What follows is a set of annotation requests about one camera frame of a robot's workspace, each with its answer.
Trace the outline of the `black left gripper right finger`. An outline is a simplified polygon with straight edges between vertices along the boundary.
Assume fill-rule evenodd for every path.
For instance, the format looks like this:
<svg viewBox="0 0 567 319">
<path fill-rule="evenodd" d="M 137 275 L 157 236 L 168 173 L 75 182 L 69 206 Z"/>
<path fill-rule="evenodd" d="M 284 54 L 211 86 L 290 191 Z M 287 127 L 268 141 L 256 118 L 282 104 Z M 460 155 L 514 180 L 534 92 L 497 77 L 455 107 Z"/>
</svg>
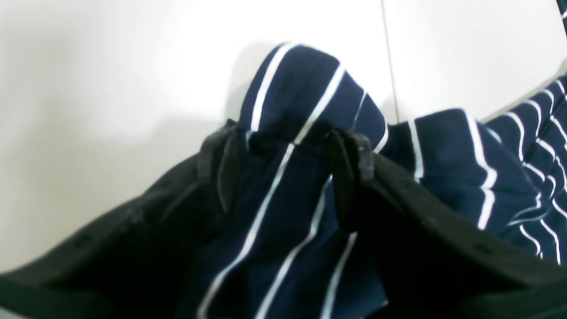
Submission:
<svg viewBox="0 0 567 319">
<path fill-rule="evenodd" d="M 478 230 L 356 132 L 326 137 L 338 221 L 371 245 L 372 319 L 564 319 L 566 269 Z"/>
</svg>

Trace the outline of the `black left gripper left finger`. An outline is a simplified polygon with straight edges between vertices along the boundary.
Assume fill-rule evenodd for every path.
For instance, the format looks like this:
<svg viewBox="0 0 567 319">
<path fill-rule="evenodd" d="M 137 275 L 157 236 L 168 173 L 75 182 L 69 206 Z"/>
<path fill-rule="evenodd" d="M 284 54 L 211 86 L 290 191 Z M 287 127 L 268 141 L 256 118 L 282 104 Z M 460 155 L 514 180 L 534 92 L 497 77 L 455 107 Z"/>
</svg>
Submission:
<svg viewBox="0 0 567 319">
<path fill-rule="evenodd" d="M 29 319 L 172 318 L 196 253 L 232 220 L 239 127 L 227 123 L 146 192 L 1 275 L 1 307 Z"/>
</svg>

